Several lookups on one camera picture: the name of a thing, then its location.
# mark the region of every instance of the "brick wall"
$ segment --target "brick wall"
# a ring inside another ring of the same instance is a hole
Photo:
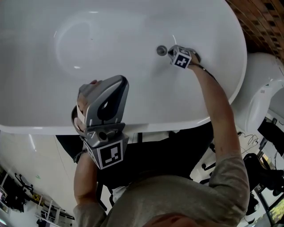
[[[226,0],[244,32],[249,52],[266,52],[284,62],[284,0]]]

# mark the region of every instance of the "hand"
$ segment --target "hand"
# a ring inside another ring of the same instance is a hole
[[[190,51],[190,54],[191,54],[191,57],[192,57],[190,63],[199,65],[200,62],[199,62],[197,56],[196,56],[192,51]],[[189,69],[192,69],[192,70],[193,70],[194,67],[196,67],[196,66],[195,66],[195,65],[188,65],[188,68],[189,68]]]
[[[101,81],[93,80],[90,83],[90,84],[93,85],[93,88],[91,90],[95,89],[100,84],[100,82]],[[82,93],[80,93],[79,96],[78,96],[77,104],[78,104],[78,107],[79,107],[80,111],[82,112],[82,114],[84,116],[86,116],[86,112],[87,112],[87,109],[88,109],[90,103],[88,103],[86,97]],[[79,118],[77,119],[77,126],[79,127],[79,129],[82,132],[86,129],[84,122],[81,122]]]

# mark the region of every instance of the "sleeve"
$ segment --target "sleeve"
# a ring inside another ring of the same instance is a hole
[[[77,205],[73,213],[78,227],[100,227],[107,217],[98,203]]]
[[[249,179],[241,156],[227,155],[216,163],[209,186],[246,213],[249,204]]]

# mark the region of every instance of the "gray shirt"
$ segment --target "gray shirt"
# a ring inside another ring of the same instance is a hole
[[[132,183],[107,216],[97,203],[76,206],[74,215],[79,227],[142,227],[154,216],[171,212],[236,226],[248,202],[244,162],[227,155],[216,163],[209,186],[179,176],[155,176]]]

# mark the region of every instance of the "white tile floor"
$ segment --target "white tile floor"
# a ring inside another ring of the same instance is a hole
[[[137,142],[137,134],[130,136],[130,143]],[[167,132],[144,133],[143,141],[158,141],[167,138]],[[240,136],[243,156],[247,152],[257,152],[259,144],[253,147],[248,144],[251,137]],[[197,164],[191,174],[195,181],[201,181],[209,176],[212,171],[204,171],[202,163],[210,165],[215,161],[214,153],[209,149],[202,160]],[[55,136],[48,135],[23,135],[0,133],[0,165],[12,175],[22,174],[35,190],[49,195],[67,212],[72,214],[76,202],[73,196],[73,178],[76,164],[62,148]],[[103,191],[102,201],[110,208],[108,191]]]

